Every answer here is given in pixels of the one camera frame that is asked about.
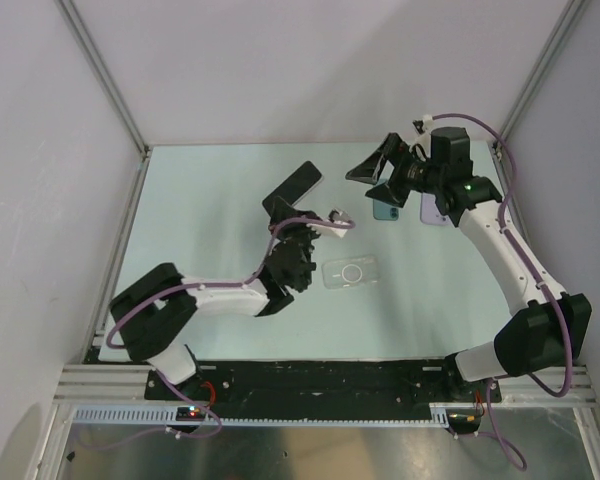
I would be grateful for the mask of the white phone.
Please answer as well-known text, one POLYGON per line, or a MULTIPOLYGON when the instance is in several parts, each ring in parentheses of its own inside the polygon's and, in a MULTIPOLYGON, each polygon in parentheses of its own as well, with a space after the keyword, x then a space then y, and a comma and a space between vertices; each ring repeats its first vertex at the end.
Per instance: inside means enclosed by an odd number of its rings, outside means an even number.
POLYGON ((278 198, 295 206, 323 180, 323 174, 311 162, 305 161, 262 201, 264 210, 271 214, 278 198))

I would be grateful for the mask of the clear phone case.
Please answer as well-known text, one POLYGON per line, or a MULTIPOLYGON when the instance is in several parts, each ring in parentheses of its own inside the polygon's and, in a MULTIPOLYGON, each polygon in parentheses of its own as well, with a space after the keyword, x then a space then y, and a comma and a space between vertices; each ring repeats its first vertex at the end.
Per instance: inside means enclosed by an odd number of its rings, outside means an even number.
POLYGON ((375 256, 359 256, 326 261, 321 267, 327 289, 345 289, 376 283, 380 270, 375 256))

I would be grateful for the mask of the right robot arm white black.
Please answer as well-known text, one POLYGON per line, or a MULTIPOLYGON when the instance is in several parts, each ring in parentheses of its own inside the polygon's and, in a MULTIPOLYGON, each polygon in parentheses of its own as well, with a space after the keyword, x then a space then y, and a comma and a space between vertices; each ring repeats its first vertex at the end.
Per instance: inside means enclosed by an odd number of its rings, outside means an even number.
POLYGON ((510 219, 494 183, 474 173, 465 129, 440 127, 422 136, 429 142, 427 156, 390 133, 345 177, 369 185, 366 197, 397 208, 412 192, 433 196, 439 212, 480 253, 505 297, 511 318, 495 338, 447 356, 450 370, 441 378, 444 393, 463 401, 477 390, 478 381, 534 377, 545 368, 562 366, 563 385, 551 394, 565 395, 584 343, 591 303, 584 294, 569 294, 542 266, 510 219))

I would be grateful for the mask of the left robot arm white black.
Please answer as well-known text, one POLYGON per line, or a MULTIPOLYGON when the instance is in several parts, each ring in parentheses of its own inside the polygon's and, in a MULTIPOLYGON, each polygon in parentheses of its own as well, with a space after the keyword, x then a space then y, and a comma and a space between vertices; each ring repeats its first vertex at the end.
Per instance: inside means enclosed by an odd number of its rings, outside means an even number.
POLYGON ((109 309, 114 319, 107 345, 123 349, 134 362, 146 362, 167 380, 181 399, 194 397, 202 376, 190 347, 178 339, 196 314, 274 315, 306 290, 316 264, 313 241, 320 234, 310 223, 313 211, 291 207, 281 198, 270 214, 271 245, 245 281, 186 279, 173 263, 162 263, 119 293, 109 309))

